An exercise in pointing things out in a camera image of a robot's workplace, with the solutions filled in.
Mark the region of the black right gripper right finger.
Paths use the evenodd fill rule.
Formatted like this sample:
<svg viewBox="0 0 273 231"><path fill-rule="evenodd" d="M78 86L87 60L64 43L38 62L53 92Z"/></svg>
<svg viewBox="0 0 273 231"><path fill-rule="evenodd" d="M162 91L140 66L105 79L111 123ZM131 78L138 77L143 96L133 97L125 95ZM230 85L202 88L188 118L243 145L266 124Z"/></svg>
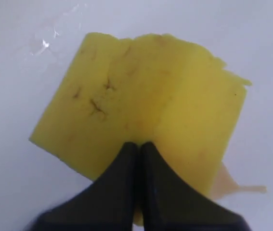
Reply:
<svg viewBox="0 0 273 231"><path fill-rule="evenodd" d="M245 219L185 183L155 145L140 149L142 212L146 231L248 231Z"/></svg>

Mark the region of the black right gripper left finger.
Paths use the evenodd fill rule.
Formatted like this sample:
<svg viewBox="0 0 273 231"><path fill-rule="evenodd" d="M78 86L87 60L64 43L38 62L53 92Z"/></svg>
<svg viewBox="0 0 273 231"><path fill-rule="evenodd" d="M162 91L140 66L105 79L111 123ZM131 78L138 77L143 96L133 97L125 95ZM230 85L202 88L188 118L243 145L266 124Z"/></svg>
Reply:
<svg viewBox="0 0 273 231"><path fill-rule="evenodd" d="M131 231L138 147L122 145L118 155L88 188L37 217L30 231Z"/></svg>

